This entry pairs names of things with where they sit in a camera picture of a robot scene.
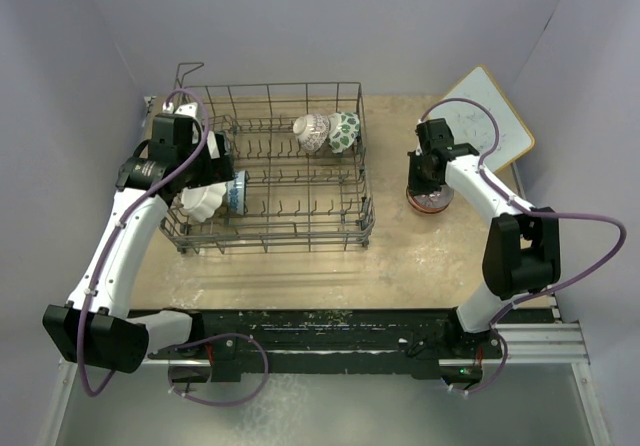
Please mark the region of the orange red patterned bowl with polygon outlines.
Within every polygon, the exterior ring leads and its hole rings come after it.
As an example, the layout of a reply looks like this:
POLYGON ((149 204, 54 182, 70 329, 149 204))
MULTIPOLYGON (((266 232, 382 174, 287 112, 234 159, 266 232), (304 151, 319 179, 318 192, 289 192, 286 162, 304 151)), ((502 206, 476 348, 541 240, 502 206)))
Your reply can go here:
POLYGON ((433 206, 433 205, 424 206, 424 205, 421 205, 420 203, 416 202, 414 197, 409 197, 408 198, 408 202, 409 202, 409 204, 411 205, 411 207, 413 209, 415 209, 416 211, 418 211, 419 213, 422 213, 422 214, 437 214, 437 213, 440 213, 440 212, 446 210, 448 208, 448 206, 449 206, 448 203, 446 203, 444 205, 440 205, 440 206, 438 206, 438 205, 436 205, 436 206, 433 206))

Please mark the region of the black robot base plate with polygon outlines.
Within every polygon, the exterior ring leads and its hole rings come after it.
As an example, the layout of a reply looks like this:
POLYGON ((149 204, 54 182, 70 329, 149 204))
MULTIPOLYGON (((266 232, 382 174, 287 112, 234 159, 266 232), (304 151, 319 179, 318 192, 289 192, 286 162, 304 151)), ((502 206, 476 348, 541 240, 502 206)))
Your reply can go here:
POLYGON ((405 375, 475 381, 499 359, 493 332, 465 333, 451 309, 200 310, 185 349, 154 360, 212 367, 212 380, 275 374, 405 375))

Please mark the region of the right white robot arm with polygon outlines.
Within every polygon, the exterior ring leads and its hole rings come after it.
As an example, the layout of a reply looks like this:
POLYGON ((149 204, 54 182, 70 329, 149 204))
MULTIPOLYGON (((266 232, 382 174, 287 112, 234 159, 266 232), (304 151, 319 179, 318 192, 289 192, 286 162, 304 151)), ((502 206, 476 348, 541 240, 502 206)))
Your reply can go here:
POLYGON ((479 333, 514 299, 538 293, 559 280, 559 224, 536 212, 480 163, 479 152, 468 143, 456 144, 444 119, 416 126, 417 148, 408 154, 406 197, 424 214, 444 211, 455 194, 461 195, 489 225, 482 259, 483 282, 456 308, 458 324, 445 332, 446 349, 467 357, 480 345, 479 333))

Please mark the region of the purple striped bowl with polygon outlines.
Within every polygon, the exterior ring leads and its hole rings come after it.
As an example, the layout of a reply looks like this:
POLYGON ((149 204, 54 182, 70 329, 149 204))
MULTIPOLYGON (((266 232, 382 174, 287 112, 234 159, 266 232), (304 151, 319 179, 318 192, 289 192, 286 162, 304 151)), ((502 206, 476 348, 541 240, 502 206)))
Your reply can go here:
POLYGON ((453 197, 454 191, 451 188, 442 187, 440 190, 433 191, 428 194, 409 194, 409 197, 414 197, 415 201, 420 203, 421 205, 433 205, 440 206, 446 203, 450 204, 453 197))

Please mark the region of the blue floral white bowl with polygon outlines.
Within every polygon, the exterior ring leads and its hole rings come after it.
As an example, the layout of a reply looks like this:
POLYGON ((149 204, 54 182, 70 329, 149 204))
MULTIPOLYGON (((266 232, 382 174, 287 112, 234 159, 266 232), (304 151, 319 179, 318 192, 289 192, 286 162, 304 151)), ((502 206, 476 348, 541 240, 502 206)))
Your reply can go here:
POLYGON ((243 216, 246 206, 248 174, 246 170, 235 172, 234 178, 227 183, 227 205, 236 215, 243 216))

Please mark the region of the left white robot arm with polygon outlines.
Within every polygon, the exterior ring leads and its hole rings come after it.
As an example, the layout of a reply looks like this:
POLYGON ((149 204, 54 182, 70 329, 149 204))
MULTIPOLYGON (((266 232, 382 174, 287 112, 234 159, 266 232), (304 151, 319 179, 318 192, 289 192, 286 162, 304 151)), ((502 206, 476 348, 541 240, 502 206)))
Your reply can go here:
POLYGON ((129 319, 130 298, 154 232, 185 190, 231 180, 225 138, 205 130, 196 106, 160 113, 151 137, 120 166, 111 215, 79 284, 43 326, 63 358, 109 371, 134 372, 150 353, 171 346, 184 358, 202 353, 204 331, 193 315, 160 312, 129 319))

